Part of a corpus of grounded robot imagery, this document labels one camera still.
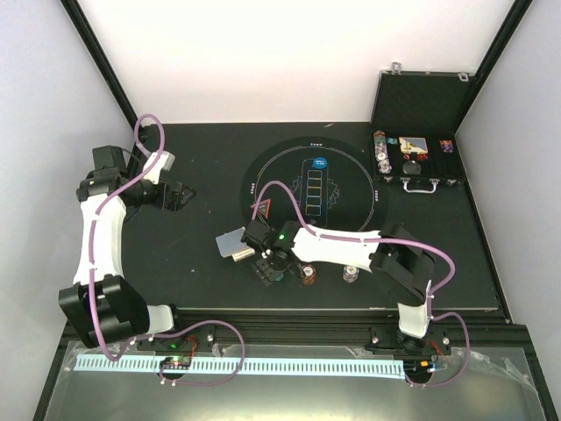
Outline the purple chips in case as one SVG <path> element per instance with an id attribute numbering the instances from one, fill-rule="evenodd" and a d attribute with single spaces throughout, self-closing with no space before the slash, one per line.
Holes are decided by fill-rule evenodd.
<path id="1" fill-rule="evenodd" d="M 439 141 L 439 144 L 444 153 L 454 153 L 454 143 L 452 140 L 443 139 Z"/>

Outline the red dice in case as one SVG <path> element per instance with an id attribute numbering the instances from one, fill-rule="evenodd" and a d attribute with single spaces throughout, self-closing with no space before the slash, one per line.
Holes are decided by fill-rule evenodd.
<path id="1" fill-rule="evenodd" d="M 427 153 L 405 153 L 402 156 L 405 161 L 427 161 L 429 157 Z"/>

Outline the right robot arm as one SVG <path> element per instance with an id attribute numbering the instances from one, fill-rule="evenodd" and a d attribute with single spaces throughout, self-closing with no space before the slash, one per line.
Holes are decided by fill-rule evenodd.
<path id="1" fill-rule="evenodd" d="M 341 232 L 286 222 L 279 230 L 252 221 L 241 241 L 262 254 L 261 279 L 276 280 L 295 263 L 324 262 L 367 272 L 397 303 L 398 340 L 408 353 L 430 343 L 429 290 L 435 262 L 398 226 L 380 232 Z"/>

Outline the black aluminium front rail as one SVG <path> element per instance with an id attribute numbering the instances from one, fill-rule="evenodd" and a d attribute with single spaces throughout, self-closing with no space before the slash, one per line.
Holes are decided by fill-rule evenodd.
<path id="1" fill-rule="evenodd" d="M 379 346 L 398 338 L 394 311 L 179 310 L 182 327 L 211 319 L 233 325 L 249 345 Z"/>

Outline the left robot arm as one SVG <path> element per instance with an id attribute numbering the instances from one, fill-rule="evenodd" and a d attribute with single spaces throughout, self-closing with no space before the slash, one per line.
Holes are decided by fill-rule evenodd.
<path id="1" fill-rule="evenodd" d="M 126 179 L 118 170 L 92 171 L 76 191 L 83 220 L 82 250 L 73 286 L 59 291 L 59 306 L 82 343 L 107 343 L 157 333 L 169 350 L 182 348 L 188 328 L 172 304 L 149 305 L 124 278 L 122 231 L 129 206 L 179 211 L 195 197 L 181 182 L 141 179 L 119 193 Z"/>

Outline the chip row in case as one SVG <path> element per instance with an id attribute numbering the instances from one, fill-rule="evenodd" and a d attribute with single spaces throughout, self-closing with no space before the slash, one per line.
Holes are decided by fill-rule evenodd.
<path id="1" fill-rule="evenodd" d="M 376 131 L 373 133 L 373 146 L 374 158 L 379 171 L 384 175 L 389 174 L 392 171 L 392 166 L 387 150 L 386 134 L 383 131 Z"/>

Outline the blue round blind button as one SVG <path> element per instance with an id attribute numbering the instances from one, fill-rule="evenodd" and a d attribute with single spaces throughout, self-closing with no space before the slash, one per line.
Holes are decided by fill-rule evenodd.
<path id="1" fill-rule="evenodd" d="M 312 160 L 312 168 L 317 170 L 324 170 L 329 166 L 329 162 L 324 157 L 315 157 Z"/>

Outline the round black poker mat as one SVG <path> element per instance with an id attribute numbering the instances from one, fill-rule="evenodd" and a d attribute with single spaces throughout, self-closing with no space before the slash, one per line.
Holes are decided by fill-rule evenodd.
<path id="1" fill-rule="evenodd" d="M 312 168 L 315 157 L 329 166 Z M 261 153 L 246 170 L 240 206 L 249 220 L 260 191 L 270 181 L 290 189 L 303 219 L 317 228 L 370 232 L 386 223 L 389 210 L 387 186 L 376 182 L 364 151 L 357 146 L 317 136 L 284 140 Z"/>

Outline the purple poker chip stack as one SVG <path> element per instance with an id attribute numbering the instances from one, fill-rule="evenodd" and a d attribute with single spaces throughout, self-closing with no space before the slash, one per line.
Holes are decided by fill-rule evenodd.
<path id="1" fill-rule="evenodd" d="M 344 266 L 342 278 L 346 283 L 354 283 L 359 278 L 359 268 L 350 265 Z"/>

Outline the triangular red dealer button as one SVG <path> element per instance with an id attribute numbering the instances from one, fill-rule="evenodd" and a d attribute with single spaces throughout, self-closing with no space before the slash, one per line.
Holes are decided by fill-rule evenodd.
<path id="1" fill-rule="evenodd" d="M 254 203 L 251 205 L 251 209 L 257 210 L 257 214 L 263 218 L 269 218 L 269 214 L 270 214 L 270 210 L 271 210 L 271 204 L 272 204 L 272 200 L 271 199 L 265 199 L 262 201 L 259 201 L 258 203 Z"/>

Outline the black poker set case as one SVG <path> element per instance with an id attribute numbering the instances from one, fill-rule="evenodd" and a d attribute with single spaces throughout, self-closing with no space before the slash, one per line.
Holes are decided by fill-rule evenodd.
<path id="1" fill-rule="evenodd" d="M 475 75 L 466 72 L 405 71 L 397 61 L 382 70 L 370 121 L 373 178 L 399 184 L 409 194 L 433 194 L 438 188 L 462 184 L 465 171 L 455 134 L 460 112 L 475 82 Z M 374 158 L 376 131 L 386 134 L 392 166 L 389 174 L 379 171 Z M 403 173 L 406 161 L 402 158 L 400 137 L 427 140 L 430 157 L 418 161 L 422 166 L 419 175 Z M 443 139 L 453 141 L 454 153 L 442 151 L 439 141 Z"/>

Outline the red poker chip stack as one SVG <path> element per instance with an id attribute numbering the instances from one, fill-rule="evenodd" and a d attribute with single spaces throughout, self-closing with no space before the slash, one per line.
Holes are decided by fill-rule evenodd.
<path id="1" fill-rule="evenodd" d="M 302 283 L 304 285 L 312 285 L 316 280 L 316 270 L 312 265 L 305 265 L 301 267 Z"/>

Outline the card deck in case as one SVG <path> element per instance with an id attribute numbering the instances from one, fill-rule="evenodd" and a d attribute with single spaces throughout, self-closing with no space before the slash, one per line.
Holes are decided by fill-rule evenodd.
<path id="1" fill-rule="evenodd" d="M 398 140 L 403 154 L 425 155 L 429 153 L 428 143 L 424 137 L 400 137 Z"/>

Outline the black round button in case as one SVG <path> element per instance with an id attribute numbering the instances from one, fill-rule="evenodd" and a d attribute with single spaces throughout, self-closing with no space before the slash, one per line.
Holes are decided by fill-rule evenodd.
<path id="1" fill-rule="evenodd" d="M 422 172 L 422 166 L 417 161 L 406 161 L 402 169 L 406 175 L 419 175 Z"/>

